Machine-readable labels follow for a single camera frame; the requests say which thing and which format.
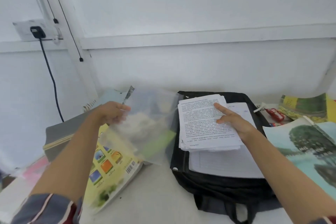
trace forearm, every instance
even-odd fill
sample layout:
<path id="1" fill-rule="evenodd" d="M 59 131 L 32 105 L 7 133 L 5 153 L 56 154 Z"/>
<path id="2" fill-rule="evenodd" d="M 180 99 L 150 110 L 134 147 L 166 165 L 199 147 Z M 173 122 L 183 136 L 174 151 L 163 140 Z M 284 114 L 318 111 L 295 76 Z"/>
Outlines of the forearm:
<path id="1" fill-rule="evenodd" d="M 90 115 L 43 173 L 31 194 L 55 193 L 76 202 L 85 193 L 100 123 Z"/>
<path id="2" fill-rule="evenodd" d="M 244 143 L 294 224 L 336 215 L 336 202 L 260 132 L 251 133 Z"/>

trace electrical outlet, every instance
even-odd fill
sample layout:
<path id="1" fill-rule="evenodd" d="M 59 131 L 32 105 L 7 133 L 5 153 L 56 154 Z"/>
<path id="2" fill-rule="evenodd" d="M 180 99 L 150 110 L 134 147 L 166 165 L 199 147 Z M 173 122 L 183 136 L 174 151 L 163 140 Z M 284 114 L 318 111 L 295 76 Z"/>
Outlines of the electrical outlet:
<path id="1" fill-rule="evenodd" d="M 16 32 L 19 34 L 22 41 L 38 41 L 33 34 L 30 32 L 30 27 L 40 26 L 44 33 L 44 39 L 53 39 L 55 36 L 56 29 L 48 26 L 44 19 L 28 20 L 28 21 L 18 21 L 13 22 Z"/>

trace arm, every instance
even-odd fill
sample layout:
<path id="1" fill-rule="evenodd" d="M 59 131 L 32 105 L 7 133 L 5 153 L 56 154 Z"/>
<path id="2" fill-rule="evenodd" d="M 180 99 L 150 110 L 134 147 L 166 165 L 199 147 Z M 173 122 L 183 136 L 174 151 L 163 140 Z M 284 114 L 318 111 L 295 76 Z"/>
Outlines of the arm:
<path id="1" fill-rule="evenodd" d="M 31 195 L 54 193 L 77 202 L 86 189 L 99 127 L 122 120 L 124 110 L 129 111 L 130 107 L 116 102 L 108 102 L 95 108 L 43 173 Z"/>
<path id="2" fill-rule="evenodd" d="M 215 103 L 223 112 L 217 123 L 230 122 L 294 224 L 308 224 L 336 215 L 336 202 L 284 157 L 257 129 L 241 116 Z"/>

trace transparent plastic folder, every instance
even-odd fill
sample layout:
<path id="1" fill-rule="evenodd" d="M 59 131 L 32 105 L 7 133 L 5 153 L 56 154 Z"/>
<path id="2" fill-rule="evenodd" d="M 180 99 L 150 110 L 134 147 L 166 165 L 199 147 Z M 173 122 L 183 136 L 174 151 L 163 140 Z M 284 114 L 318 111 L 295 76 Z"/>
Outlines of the transparent plastic folder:
<path id="1" fill-rule="evenodd" d="M 125 101 L 127 119 L 111 125 L 99 142 L 124 154 L 161 164 L 178 128 L 177 105 L 182 95 L 160 88 L 137 87 Z"/>

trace person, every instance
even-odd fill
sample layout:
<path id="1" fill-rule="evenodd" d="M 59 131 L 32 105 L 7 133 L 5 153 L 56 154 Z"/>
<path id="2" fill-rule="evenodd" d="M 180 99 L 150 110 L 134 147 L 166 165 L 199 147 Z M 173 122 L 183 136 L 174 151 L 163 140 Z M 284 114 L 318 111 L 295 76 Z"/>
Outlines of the person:
<path id="1" fill-rule="evenodd" d="M 230 122 L 237 130 L 294 224 L 336 223 L 336 202 L 324 190 L 248 121 L 218 103 L 214 106 L 224 114 L 217 123 Z M 122 121 L 125 111 L 130 107 L 115 102 L 95 108 L 42 174 L 11 223 L 78 223 L 99 127 Z"/>

